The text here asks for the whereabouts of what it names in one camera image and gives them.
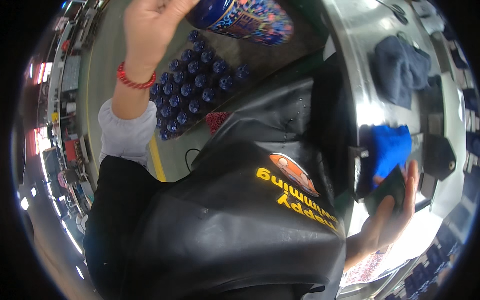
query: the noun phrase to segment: hand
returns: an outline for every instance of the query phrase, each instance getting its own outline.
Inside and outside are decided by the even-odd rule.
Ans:
[[[125,10],[125,73],[147,82],[162,60],[183,17],[199,0],[133,0]]]
[[[403,202],[403,212],[392,217],[395,201],[392,196],[386,196],[377,208],[372,218],[368,218],[359,233],[365,253],[370,254],[395,242],[405,230],[415,213],[415,198],[419,183],[419,167],[412,160],[408,171],[404,172],[406,190]],[[376,177],[374,181],[380,184],[383,179]]]

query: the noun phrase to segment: yellow floor line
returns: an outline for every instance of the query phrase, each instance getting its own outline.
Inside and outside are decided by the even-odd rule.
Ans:
[[[160,155],[158,154],[158,146],[156,144],[155,135],[152,136],[152,139],[148,143],[148,147],[150,148],[150,155],[152,156],[156,178],[161,182],[167,182],[167,179],[165,178],[165,173],[163,171],[162,162],[160,161]]]
[[[98,174],[98,166],[96,165],[97,157],[93,152],[92,147],[92,137],[90,136],[90,118],[88,117],[88,84],[90,82],[90,64],[92,63],[92,54],[93,54],[93,47],[95,46],[95,40],[92,43],[92,50],[90,52],[90,61],[88,62],[88,71],[87,71],[87,91],[86,91],[86,111],[87,111],[87,131],[88,131],[88,144],[90,145],[90,151],[92,152],[92,159],[95,165],[96,173]]]

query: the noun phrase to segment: cartoon logo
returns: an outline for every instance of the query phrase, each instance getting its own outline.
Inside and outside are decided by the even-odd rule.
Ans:
[[[290,180],[298,184],[304,191],[314,197],[320,196],[319,192],[315,190],[312,180],[308,173],[300,167],[293,159],[282,153],[270,154],[270,159],[280,168],[282,173]]]

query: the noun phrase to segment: grey shirt sleeve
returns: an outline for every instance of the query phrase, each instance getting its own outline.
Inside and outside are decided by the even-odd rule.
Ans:
[[[123,120],[112,112],[112,99],[107,100],[98,113],[102,128],[102,151],[98,160],[110,155],[128,159],[147,166],[146,146],[155,132],[156,106],[152,101],[143,115],[132,120]]]

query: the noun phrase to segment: blue towel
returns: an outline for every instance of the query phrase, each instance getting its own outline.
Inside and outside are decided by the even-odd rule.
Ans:
[[[388,101],[410,109],[412,90],[428,85],[430,55],[388,36],[375,47],[375,69]]]
[[[372,142],[373,174],[382,178],[386,178],[397,165],[403,168],[412,150],[412,138],[407,126],[373,126]]]

